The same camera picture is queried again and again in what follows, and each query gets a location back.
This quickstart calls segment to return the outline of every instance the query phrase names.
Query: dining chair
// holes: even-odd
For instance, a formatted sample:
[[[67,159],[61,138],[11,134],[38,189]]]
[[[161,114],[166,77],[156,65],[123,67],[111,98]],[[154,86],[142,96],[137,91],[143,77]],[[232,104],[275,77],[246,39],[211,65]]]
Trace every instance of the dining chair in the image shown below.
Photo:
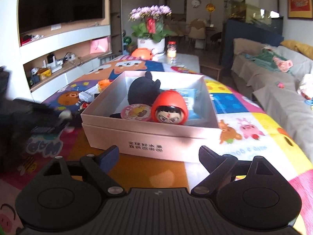
[[[172,37],[177,37],[178,34],[173,30],[173,28],[169,25],[164,25],[164,29],[167,31],[172,31],[172,33],[169,35],[169,41],[171,40]]]
[[[206,34],[205,34],[205,26],[203,28],[197,29],[194,26],[191,26],[190,33],[188,34],[189,44],[188,49],[190,47],[191,41],[196,42],[196,40],[204,41],[204,49],[206,46]]]
[[[203,27],[205,28],[205,23],[203,22],[203,20],[195,19],[190,22],[190,26],[193,26],[196,29],[201,29]]]

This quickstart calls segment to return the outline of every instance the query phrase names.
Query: cartoon pig print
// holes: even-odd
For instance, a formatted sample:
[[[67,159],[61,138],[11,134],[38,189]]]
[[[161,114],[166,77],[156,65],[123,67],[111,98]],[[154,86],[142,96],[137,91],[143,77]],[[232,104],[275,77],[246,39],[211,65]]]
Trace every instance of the cartoon pig print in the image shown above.
[[[17,215],[15,213],[15,209],[7,204],[4,203],[0,207],[0,230],[4,234],[18,234],[21,231],[21,228],[18,227],[19,223],[18,218],[16,219]]]
[[[261,132],[255,125],[251,124],[251,122],[248,122],[246,118],[239,119],[237,118],[240,124],[240,130],[242,131],[244,138],[247,139],[249,137],[259,140],[260,136],[265,134]]]

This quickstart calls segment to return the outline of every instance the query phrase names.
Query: television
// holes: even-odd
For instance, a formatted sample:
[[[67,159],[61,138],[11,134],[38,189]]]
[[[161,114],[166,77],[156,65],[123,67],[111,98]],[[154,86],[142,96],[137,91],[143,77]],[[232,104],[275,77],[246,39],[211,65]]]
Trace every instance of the television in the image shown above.
[[[104,18],[104,0],[18,0],[20,34],[60,23]]]

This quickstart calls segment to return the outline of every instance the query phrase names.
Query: wall clock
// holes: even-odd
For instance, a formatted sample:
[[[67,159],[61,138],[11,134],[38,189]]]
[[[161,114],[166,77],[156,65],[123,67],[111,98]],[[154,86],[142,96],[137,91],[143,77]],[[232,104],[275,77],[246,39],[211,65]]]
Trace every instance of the wall clock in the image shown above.
[[[201,4],[201,0],[192,0],[191,1],[191,5],[192,5],[193,8],[199,7],[200,4]]]

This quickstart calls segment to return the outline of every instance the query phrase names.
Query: green leaves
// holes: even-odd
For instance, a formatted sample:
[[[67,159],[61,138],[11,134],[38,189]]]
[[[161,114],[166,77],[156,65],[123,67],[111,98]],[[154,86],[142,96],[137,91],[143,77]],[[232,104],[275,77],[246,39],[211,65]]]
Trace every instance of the green leaves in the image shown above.
[[[163,24],[161,22],[156,22],[156,33],[162,33]]]
[[[138,28],[139,30],[142,32],[142,33],[148,33],[148,29],[146,27],[146,24],[144,22],[141,22],[139,25],[138,25]]]
[[[134,31],[131,35],[137,38],[153,39],[154,42],[159,43],[165,36],[171,35],[174,32],[165,30],[162,22],[156,22],[156,33],[149,33],[145,22],[138,25],[132,25]]]
[[[161,34],[154,33],[152,34],[152,39],[159,43],[164,37]]]

